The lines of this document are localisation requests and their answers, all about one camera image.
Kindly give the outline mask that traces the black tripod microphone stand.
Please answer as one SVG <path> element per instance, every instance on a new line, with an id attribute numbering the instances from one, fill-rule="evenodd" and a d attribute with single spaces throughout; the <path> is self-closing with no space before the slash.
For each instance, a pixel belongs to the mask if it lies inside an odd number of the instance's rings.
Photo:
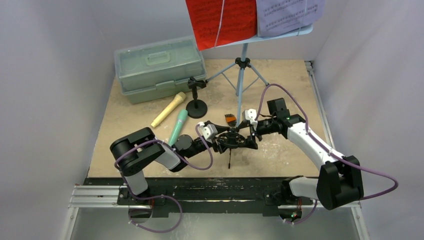
<path id="1" fill-rule="evenodd" d="M 216 137 L 216 141 L 227 142 L 229 144 L 229 160 L 228 160 L 228 169 L 231 168 L 231 153 L 232 149 L 240 148 L 242 135 L 236 132 L 235 130 L 230 130 L 223 132 Z"/>

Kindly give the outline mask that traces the black round-base microphone stand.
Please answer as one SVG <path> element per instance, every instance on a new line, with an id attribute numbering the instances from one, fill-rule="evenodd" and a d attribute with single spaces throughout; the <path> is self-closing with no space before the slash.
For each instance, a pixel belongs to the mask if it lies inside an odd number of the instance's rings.
<path id="1" fill-rule="evenodd" d="M 187 114 L 190 118 L 200 119 L 206 115 L 208 107 L 204 101 L 198 99 L 198 88 L 204 89 L 207 83 L 204 80 L 197 80 L 194 77 L 190 77 L 187 86 L 191 90 L 193 97 L 193 100 L 186 105 Z"/>

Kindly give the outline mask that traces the mint green microphone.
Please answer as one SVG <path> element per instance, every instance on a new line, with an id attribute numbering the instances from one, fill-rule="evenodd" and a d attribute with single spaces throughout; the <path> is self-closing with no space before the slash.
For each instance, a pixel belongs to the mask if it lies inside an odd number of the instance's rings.
<path id="1" fill-rule="evenodd" d="M 188 111 L 186 109 L 182 109 L 177 116 L 176 123 L 172 130 L 171 136 L 168 139 L 168 144 L 170 146 L 174 145 L 180 136 L 180 133 L 184 127 L 184 124 L 188 118 Z"/>

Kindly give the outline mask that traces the cream yellow microphone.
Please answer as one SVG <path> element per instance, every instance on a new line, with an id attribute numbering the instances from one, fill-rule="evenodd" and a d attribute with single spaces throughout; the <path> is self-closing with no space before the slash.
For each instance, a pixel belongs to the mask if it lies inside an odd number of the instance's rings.
<path id="1" fill-rule="evenodd" d="M 173 100 L 167 105 L 167 107 L 153 120 L 150 124 L 151 127 L 156 128 L 160 125 L 168 115 L 175 110 L 181 103 L 186 99 L 184 92 L 179 92 L 175 95 Z"/>

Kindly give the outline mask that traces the light blue music stand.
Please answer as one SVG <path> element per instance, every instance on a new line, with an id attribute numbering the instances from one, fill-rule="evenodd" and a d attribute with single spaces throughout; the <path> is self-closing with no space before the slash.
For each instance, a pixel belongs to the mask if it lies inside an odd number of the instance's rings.
<path id="1" fill-rule="evenodd" d="M 211 80 L 213 80 L 214 78 L 218 77 L 219 75 L 224 76 L 224 78 L 230 83 L 230 85 L 233 87 L 233 89 L 235 90 L 235 95 L 237 97 L 237 115 L 236 115 L 236 126 L 238 126 L 241 123 L 241 106 L 242 106 L 242 99 L 243 99 L 243 93 L 250 87 L 252 86 L 257 80 L 262 80 L 262 82 L 268 86 L 269 83 L 265 80 L 265 78 L 259 73 L 259 71 L 254 67 L 254 65 L 249 62 L 249 64 L 245 63 L 247 61 L 247 52 L 248 52 L 248 46 L 250 43 L 256 43 L 256 42 L 261 42 L 261 41 L 267 41 L 267 40 L 275 40 L 275 39 L 282 39 L 282 38 L 288 38 L 288 37 L 297 37 L 299 35 L 306 35 L 311 33 L 313 30 L 313 24 L 309 24 L 307 26 L 304 27 L 300 27 L 297 28 L 295 30 L 292 30 L 290 32 L 278 35 L 278 36 L 273 36 L 273 37 L 259 37 L 259 36 L 254 36 L 251 38 L 248 38 L 246 40 L 241 40 L 241 41 L 236 41 L 236 42 L 232 42 L 229 44 L 225 44 L 225 45 L 221 45 L 220 47 L 227 47 L 227 46 L 233 46 L 233 45 L 242 45 L 242 50 L 241 50 L 241 56 L 240 56 L 240 60 L 242 61 L 241 66 L 239 66 L 239 64 L 236 62 L 237 58 L 234 60 L 234 62 L 232 64 L 230 64 L 229 66 L 223 68 L 221 71 L 217 72 L 216 74 L 212 75 L 211 77 L 207 78 L 205 81 L 206 83 L 209 83 Z M 225 72 L 229 69 L 231 69 L 234 66 L 238 66 L 238 76 L 237 76 L 237 82 L 236 85 L 234 85 L 229 78 L 225 75 Z M 256 74 L 257 78 L 247 87 L 244 87 L 244 75 L 245 75 L 245 69 L 252 69 L 253 72 Z"/>

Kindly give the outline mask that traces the red sheet music page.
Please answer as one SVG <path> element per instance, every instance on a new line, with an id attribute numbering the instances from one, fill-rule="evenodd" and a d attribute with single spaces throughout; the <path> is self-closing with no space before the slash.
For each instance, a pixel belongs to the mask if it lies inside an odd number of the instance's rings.
<path id="1" fill-rule="evenodd" d="M 200 51 L 257 34 L 255 0 L 186 0 L 185 3 Z"/>

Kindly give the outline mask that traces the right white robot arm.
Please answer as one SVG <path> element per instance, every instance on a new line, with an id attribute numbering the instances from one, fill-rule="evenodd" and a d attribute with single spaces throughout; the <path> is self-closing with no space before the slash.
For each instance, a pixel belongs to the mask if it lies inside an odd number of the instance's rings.
<path id="1" fill-rule="evenodd" d="M 359 160 L 333 150 L 311 129 L 299 114 L 290 114 L 285 100 L 267 102 L 270 117 L 258 120 L 255 109 L 245 110 L 241 128 L 250 127 L 253 138 L 278 133 L 295 144 L 319 170 L 318 177 L 295 176 L 282 181 L 280 196 L 288 204 L 300 197 L 318 200 L 332 210 L 360 200 L 364 196 Z"/>

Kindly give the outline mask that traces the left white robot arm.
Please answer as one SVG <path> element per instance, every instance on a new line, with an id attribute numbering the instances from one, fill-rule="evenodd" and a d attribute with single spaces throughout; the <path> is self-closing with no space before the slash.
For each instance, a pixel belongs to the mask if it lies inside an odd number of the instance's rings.
<path id="1" fill-rule="evenodd" d="M 157 139 L 150 127 L 145 127 L 110 145 L 109 149 L 115 159 L 114 166 L 129 187 L 132 201 L 142 205 L 149 199 L 149 187 L 143 172 L 145 167 L 157 162 L 171 172 L 179 172 L 186 166 L 200 170 L 200 167 L 188 163 L 187 159 L 204 151 L 217 152 L 219 144 L 215 137 L 229 131 L 230 127 L 207 121 L 199 122 L 195 130 L 198 138 L 192 139 L 190 135 L 184 134 L 170 145 Z"/>

